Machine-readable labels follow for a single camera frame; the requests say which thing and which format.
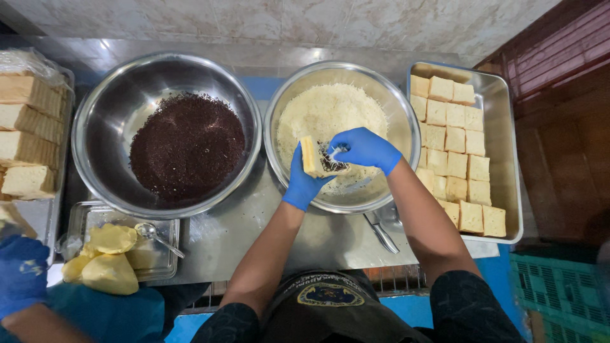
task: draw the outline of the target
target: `blue glove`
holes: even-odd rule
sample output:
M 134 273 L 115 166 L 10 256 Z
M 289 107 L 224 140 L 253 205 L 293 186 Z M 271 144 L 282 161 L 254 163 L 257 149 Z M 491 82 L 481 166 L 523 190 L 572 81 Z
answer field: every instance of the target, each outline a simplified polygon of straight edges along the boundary
M 46 298 L 49 247 L 12 235 L 0 242 L 0 320 Z
M 356 128 L 336 134 L 329 144 L 328 153 L 331 154 L 333 148 L 338 146 L 345 147 L 348 151 L 337 153 L 335 160 L 365 167 L 375 166 L 381 168 L 386 176 L 390 175 L 403 157 L 390 142 L 367 128 Z
M 303 151 L 299 142 L 290 163 L 290 184 L 282 201 L 307 212 L 309 203 L 318 195 L 322 186 L 334 178 L 335 176 L 312 178 L 303 171 Z

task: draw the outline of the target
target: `metal table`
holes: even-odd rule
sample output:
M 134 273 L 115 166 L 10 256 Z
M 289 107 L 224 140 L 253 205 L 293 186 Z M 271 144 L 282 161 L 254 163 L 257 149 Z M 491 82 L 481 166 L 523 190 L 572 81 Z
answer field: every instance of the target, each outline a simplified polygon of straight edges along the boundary
M 472 67 L 476 61 L 457 54 L 383 51 L 362 48 L 302 48 L 247 44 L 207 44 L 55 37 L 0 36 L 3 47 L 34 46 L 76 75 L 76 101 L 83 98 L 103 74 L 118 63 L 157 51 L 185 51 L 227 65 L 237 76 L 284 78 L 298 68 L 320 60 L 339 59 L 384 73 L 397 84 L 417 59 Z M 269 99 L 251 89 L 257 99 Z M 259 101 L 264 114 L 266 101 Z M 285 189 L 267 165 L 264 150 L 248 179 L 213 209 L 182 221 L 180 248 L 187 257 L 169 280 L 148 285 L 182 284 L 230 279 L 237 264 L 263 230 Z M 61 216 L 65 230 L 72 205 L 90 200 L 90 193 L 69 159 Z M 310 207 L 286 265 L 286 272 L 303 269 L 356 269 L 415 264 L 402 227 L 384 227 L 397 247 L 388 252 L 377 240 L 363 215 L 335 215 Z M 474 258 L 498 256 L 497 244 L 465 241 Z

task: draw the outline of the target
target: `metal spoon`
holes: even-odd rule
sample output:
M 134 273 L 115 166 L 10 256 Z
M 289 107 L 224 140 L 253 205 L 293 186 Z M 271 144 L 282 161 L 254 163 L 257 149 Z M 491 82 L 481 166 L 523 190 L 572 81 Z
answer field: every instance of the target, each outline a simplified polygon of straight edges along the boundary
M 153 224 L 150 224 L 150 223 L 139 223 L 139 224 L 136 224 L 134 229 L 142 237 L 156 239 L 158 242 L 160 242 L 161 244 L 166 246 L 169 250 L 173 251 L 174 254 L 178 255 L 178 257 L 184 258 L 185 255 L 184 255 L 183 252 L 181 252 L 177 248 L 172 247 L 171 245 L 167 244 L 164 240 L 159 238 L 159 235 L 157 234 L 157 228 Z

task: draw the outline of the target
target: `bread stack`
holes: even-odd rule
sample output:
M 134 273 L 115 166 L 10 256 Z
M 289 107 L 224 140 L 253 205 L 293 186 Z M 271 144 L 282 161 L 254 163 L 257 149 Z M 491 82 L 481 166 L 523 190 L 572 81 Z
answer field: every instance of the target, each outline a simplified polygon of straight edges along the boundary
M 492 207 L 483 111 L 472 85 L 411 75 L 411 106 L 422 133 L 415 172 L 459 231 L 506 236 L 506 211 Z
M 27 69 L 0 73 L 3 200 L 54 197 L 67 94 Z

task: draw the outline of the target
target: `shirt logo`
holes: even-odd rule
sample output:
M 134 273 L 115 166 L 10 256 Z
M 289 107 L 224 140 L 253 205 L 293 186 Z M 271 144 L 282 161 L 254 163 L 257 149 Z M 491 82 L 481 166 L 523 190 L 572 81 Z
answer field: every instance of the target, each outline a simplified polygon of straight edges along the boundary
M 305 287 L 297 298 L 299 304 L 310 306 L 359 306 L 364 299 L 356 291 L 346 286 L 316 283 Z

